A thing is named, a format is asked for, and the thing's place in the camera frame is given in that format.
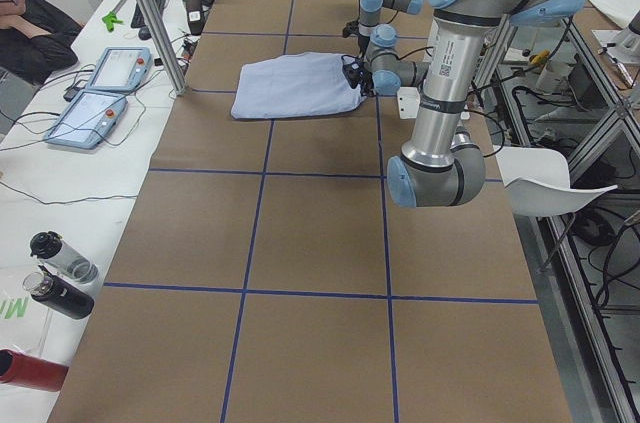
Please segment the light blue striped shirt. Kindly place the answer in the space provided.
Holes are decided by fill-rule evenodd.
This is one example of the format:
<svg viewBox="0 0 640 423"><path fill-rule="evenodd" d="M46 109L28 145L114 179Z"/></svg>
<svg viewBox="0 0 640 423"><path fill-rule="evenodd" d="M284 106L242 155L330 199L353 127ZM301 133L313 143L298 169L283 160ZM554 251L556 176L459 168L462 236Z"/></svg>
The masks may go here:
<svg viewBox="0 0 640 423"><path fill-rule="evenodd" d="M246 64L231 115L235 119L314 117L355 110L365 100L342 71L338 53L305 52Z"/></svg>

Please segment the white plastic chair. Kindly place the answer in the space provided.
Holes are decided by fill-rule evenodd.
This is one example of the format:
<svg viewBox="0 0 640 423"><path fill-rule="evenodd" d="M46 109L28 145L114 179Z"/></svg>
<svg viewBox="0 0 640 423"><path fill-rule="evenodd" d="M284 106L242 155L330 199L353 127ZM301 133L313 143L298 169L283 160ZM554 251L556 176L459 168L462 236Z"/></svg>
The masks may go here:
<svg viewBox="0 0 640 423"><path fill-rule="evenodd" d="M552 149L504 146L495 157L514 215L552 217L576 213L618 188L571 188L568 163Z"/></svg>

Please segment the upper teach pendant tablet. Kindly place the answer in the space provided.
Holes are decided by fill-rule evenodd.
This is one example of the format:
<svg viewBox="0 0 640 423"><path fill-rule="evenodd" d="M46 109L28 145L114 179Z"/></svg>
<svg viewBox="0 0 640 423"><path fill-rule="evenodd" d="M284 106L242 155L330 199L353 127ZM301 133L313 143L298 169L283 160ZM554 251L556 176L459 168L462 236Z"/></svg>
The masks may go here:
<svg viewBox="0 0 640 423"><path fill-rule="evenodd" d="M107 47L86 83L86 89L130 93L139 88L153 63L146 47Z"/></svg>

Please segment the teach pendant tablet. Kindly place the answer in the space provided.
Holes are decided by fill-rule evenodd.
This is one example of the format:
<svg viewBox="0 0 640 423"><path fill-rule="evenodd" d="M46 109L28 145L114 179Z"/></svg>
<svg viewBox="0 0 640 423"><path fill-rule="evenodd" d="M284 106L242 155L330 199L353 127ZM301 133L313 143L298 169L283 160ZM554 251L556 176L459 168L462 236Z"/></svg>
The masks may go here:
<svg viewBox="0 0 640 423"><path fill-rule="evenodd" d="M130 93L139 88L153 63L146 47L107 47L86 83L86 89Z"/></svg>
<svg viewBox="0 0 640 423"><path fill-rule="evenodd" d="M127 107L122 94L81 90L43 137L52 145L91 150L104 141Z"/></svg>

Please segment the green plastic object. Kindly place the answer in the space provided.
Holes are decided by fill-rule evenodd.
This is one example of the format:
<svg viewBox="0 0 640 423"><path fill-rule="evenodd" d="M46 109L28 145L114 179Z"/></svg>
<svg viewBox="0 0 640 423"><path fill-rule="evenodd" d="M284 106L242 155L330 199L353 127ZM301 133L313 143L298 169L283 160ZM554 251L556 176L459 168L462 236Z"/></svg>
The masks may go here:
<svg viewBox="0 0 640 423"><path fill-rule="evenodd" d="M123 23L123 21L117 16L114 11L110 11L109 13L107 13L102 18L102 22L104 23L105 28L109 33L112 33L114 31L116 25L121 25Z"/></svg>

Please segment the lower teach pendant tablet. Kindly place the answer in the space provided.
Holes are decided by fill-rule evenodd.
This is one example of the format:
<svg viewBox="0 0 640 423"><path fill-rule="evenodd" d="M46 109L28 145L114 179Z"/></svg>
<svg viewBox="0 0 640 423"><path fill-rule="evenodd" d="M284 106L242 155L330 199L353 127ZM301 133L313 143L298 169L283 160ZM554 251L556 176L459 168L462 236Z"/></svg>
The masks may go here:
<svg viewBox="0 0 640 423"><path fill-rule="evenodd" d="M127 107L122 94L81 90L43 137L52 145L91 150L104 141Z"/></svg>

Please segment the person in black hoodie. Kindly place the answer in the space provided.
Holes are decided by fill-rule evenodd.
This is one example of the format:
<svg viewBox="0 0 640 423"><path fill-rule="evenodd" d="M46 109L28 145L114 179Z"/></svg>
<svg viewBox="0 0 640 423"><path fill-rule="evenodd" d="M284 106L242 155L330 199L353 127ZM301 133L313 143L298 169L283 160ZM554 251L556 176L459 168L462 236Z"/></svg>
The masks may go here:
<svg viewBox="0 0 640 423"><path fill-rule="evenodd" d="M1 67L41 85L78 62L72 44L81 30L46 0L1 0Z"/></svg>

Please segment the clear bottle black lid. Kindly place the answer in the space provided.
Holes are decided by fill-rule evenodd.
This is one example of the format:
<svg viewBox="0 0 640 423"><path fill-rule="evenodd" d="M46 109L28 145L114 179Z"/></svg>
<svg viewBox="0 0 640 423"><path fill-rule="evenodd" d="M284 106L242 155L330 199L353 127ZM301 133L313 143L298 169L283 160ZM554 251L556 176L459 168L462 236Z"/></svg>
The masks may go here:
<svg viewBox="0 0 640 423"><path fill-rule="evenodd" d="M30 255L59 270L78 283L89 283L98 276L98 268L54 231L39 232L30 241Z"/></svg>

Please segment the black water bottle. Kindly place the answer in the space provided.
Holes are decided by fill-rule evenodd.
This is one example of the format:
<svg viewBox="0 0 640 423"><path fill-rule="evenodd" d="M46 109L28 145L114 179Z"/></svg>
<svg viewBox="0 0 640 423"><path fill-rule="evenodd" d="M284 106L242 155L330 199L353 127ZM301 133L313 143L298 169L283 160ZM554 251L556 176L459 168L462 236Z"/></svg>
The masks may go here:
<svg viewBox="0 0 640 423"><path fill-rule="evenodd" d="M75 320L89 316L94 307L90 295L53 275L44 266L24 278L23 288L34 301Z"/></svg>

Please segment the red water bottle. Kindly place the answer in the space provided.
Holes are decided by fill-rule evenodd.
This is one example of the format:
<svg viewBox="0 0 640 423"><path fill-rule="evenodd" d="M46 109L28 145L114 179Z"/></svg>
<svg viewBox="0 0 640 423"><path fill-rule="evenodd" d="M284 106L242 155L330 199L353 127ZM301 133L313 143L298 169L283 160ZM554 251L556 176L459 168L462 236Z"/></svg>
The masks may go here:
<svg viewBox="0 0 640 423"><path fill-rule="evenodd" d="M68 367L9 349L1 350L1 383L49 392L60 391Z"/></svg>

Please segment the aluminium frame post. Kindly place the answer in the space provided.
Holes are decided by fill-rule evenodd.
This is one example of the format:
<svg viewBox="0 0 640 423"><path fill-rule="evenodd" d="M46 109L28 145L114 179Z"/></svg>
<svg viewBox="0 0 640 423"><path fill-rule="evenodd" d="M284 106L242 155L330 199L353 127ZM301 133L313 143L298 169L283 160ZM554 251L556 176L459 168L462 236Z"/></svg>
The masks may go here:
<svg viewBox="0 0 640 423"><path fill-rule="evenodd" d="M156 50L164 64L164 69L169 77L177 96L186 90L186 81L177 62L169 35L165 29L163 18L155 0L136 0L141 8L145 22L150 29Z"/></svg>

